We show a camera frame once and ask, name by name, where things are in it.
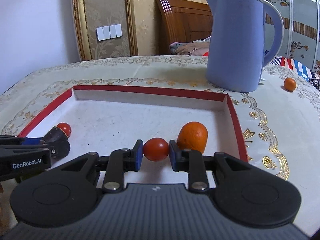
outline red tomato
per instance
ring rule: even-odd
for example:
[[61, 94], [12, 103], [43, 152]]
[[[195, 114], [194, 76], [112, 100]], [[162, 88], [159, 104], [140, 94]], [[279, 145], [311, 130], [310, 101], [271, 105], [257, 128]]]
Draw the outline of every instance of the red tomato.
[[64, 133], [70, 137], [71, 135], [71, 126], [68, 125], [67, 123], [65, 122], [61, 122], [57, 125], [57, 127], [59, 127], [62, 131], [64, 131]]
[[144, 144], [143, 154], [150, 161], [162, 161], [169, 155], [169, 145], [162, 138], [152, 138]]

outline metal bolt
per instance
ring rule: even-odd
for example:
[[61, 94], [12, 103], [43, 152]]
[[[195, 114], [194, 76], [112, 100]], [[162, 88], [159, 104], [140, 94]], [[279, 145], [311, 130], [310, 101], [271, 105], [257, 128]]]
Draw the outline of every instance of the metal bolt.
[[105, 189], [109, 189], [109, 190], [116, 190], [116, 189], [120, 188], [120, 184], [117, 182], [114, 182], [114, 181], [109, 181], [109, 182], [105, 183], [103, 185], [103, 187]]
[[191, 187], [196, 190], [204, 190], [208, 187], [208, 185], [202, 181], [197, 181], [192, 183]]

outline white wall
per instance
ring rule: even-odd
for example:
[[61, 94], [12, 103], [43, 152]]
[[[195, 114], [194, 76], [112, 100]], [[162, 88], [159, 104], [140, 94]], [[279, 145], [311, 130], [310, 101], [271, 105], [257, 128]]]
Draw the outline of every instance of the white wall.
[[0, 0], [0, 95], [32, 71], [80, 61], [71, 0]]

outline kettle handle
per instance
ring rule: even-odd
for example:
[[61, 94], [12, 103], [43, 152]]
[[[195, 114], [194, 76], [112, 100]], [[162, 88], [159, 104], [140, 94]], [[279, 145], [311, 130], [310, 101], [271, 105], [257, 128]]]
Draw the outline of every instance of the kettle handle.
[[264, 56], [263, 65], [262, 65], [264, 67], [265, 65], [270, 63], [273, 60], [273, 58], [279, 53], [282, 45], [282, 40], [283, 40], [284, 28], [283, 28], [283, 20], [278, 9], [266, 0], [260, 0], [260, 1], [263, 3], [263, 9], [264, 9], [263, 20], [265, 21], [265, 13], [267, 13], [268, 15], [270, 15], [275, 27], [275, 36], [273, 38], [271, 49]]

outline tablecloth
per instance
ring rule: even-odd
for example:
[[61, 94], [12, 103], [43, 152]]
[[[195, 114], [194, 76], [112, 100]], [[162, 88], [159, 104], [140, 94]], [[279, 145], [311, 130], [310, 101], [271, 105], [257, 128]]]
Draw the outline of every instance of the tablecloth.
[[[229, 93], [250, 164], [287, 179], [298, 188], [302, 204], [294, 223], [308, 235], [313, 234], [320, 227], [320, 92], [292, 70], [273, 64], [264, 68], [262, 77], [267, 81], [256, 91], [226, 91], [205, 79], [206, 64], [207, 57], [200, 56], [120, 57], [35, 71], [0, 96], [1, 134], [18, 134], [73, 85], [156, 86]], [[293, 93], [282, 87], [286, 77], [297, 82]], [[8, 204], [15, 184], [10, 180], [2, 185], [2, 224], [7, 228], [15, 223]]]

